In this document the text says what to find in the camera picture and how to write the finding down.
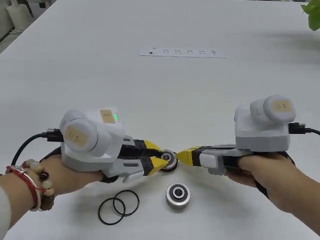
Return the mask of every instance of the white bead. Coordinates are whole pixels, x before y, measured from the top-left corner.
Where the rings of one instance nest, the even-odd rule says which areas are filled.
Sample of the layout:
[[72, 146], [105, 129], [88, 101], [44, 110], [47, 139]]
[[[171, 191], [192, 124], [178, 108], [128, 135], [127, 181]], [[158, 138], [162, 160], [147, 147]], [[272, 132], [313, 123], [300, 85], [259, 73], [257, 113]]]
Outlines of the white bead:
[[34, 162], [35, 162], [35, 160], [33, 160], [33, 159], [28, 159], [28, 160], [25, 162], [25, 165], [30, 168], [31, 164], [34, 163]]
[[44, 189], [50, 189], [52, 187], [52, 181], [51, 180], [45, 180], [42, 182], [42, 187]]
[[35, 170], [39, 165], [40, 165], [40, 162], [34, 161], [34, 162], [32, 162], [32, 163], [30, 164], [30, 168], [31, 168], [32, 170]]

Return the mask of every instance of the o-ring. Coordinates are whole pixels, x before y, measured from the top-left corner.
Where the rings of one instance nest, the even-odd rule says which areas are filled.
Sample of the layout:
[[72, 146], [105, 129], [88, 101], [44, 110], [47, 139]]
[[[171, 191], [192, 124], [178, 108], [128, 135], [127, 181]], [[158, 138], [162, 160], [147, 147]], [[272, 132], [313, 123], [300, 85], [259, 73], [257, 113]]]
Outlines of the o-ring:
[[[136, 200], [137, 200], [136, 208], [135, 208], [132, 212], [130, 212], [130, 213], [125, 213], [125, 212], [124, 212], [124, 213], [121, 213], [121, 212], [119, 212], [119, 211], [117, 210], [117, 208], [116, 208], [116, 205], [115, 205], [115, 200], [118, 199], [118, 198], [117, 198], [118, 195], [119, 195], [119, 194], [122, 194], [122, 193], [125, 193], [125, 192], [134, 194], [135, 197], [136, 197]], [[138, 194], [136, 194], [134, 191], [132, 191], [132, 190], [123, 190], [123, 191], [118, 192], [118, 193], [114, 196], [114, 199], [113, 199], [113, 203], [112, 203], [112, 204], [113, 204], [113, 209], [115, 210], [115, 212], [116, 212], [117, 214], [122, 215], [122, 217], [129, 217], [129, 216], [131, 216], [132, 214], [134, 214], [134, 213], [138, 210], [139, 205], [140, 205], [140, 199], [139, 199]]]
[[[120, 218], [118, 221], [115, 221], [115, 222], [112, 222], [112, 223], [109, 223], [109, 222], [104, 221], [104, 220], [101, 218], [101, 215], [100, 215], [100, 211], [101, 211], [102, 206], [103, 206], [106, 202], [108, 202], [108, 201], [110, 201], [110, 200], [113, 200], [113, 207], [115, 206], [115, 200], [119, 201], [119, 202], [122, 204], [122, 206], [123, 206], [123, 213], [116, 211], [118, 214], [121, 215], [121, 218]], [[108, 226], [112, 226], [112, 225], [116, 225], [116, 224], [120, 223], [121, 220], [124, 219], [125, 214], [126, 214], [126, 205], [125, 205], [125, 203], [124, 203], [121, 199], [116, 198], [116, 197], [110, 197], [110, 198], [104, 200], [104, 201], [100, 204], [99, 209], [98, 209], [98, 217], [99, 217], [100, 221], [101, 221], [103, 224], [108, 225]]]

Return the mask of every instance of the power strip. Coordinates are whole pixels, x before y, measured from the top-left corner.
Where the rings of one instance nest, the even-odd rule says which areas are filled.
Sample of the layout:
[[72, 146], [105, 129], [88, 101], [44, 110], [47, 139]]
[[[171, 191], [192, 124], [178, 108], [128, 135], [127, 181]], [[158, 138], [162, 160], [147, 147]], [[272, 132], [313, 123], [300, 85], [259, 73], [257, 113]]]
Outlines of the power strip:
[[140, 56], [154, 57], [180, 57], [180, 58], [215, 58], [225, 59], [222, 51], [209, 48], [167, 48], [151, 47], [143, 48], [139, 52]]

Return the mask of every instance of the white sleeve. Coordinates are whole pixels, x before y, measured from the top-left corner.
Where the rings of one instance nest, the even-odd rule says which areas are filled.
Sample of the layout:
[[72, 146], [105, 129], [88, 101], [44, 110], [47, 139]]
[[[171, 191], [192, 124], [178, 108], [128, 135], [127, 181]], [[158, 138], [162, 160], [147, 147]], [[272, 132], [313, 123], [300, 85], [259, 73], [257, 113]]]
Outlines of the white sleeve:
[[11, 206], [6, 192], [0, 187], [0, 240], [5, 238], [5, 235], [10, 227], [11, 221]]

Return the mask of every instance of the metal bearing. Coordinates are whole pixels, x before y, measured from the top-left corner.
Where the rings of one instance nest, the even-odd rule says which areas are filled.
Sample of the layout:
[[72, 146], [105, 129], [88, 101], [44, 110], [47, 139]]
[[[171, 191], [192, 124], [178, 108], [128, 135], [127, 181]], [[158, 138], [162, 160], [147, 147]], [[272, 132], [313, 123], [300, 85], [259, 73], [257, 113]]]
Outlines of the metal bearing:
[[178, 166], [178, 160], [176, 158], [176, 153], [170, 150], [163, 150], [164, 154], [162, 154], [161, 158], [163, 160], [168, 161], [169, 163], [167, 166], [162, 168], [160, 171], [162, 172], [172, 172], [174, 171]]
[[183, 209], [191, 199], [191, 192], [185, 184], [170, 184], [165, 191], [165, 199], [170, 207]]

